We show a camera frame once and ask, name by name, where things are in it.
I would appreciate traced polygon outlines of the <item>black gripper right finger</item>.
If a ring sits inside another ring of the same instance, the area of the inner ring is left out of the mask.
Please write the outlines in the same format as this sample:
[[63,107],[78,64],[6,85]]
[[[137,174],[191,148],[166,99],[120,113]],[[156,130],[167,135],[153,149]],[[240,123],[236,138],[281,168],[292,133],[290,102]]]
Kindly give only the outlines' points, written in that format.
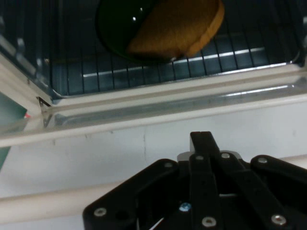
[[201,144],[223,185],[235,189],[246,205],[244,220],[259,230],[307,228],[305,169],[267,155],[256,156],[250,163],[233,154],[223,157],[211,132],[202,132]]

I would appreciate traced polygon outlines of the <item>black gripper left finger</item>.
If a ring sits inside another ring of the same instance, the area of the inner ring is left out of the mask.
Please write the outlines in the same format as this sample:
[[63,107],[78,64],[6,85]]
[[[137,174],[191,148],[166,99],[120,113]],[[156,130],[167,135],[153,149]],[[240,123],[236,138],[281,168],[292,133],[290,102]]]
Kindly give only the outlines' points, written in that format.
[[221,230],[224,227],[211,166],[219,149],[210,132],[192,132],[192,154],[161,159],[83,211],[87,230]]

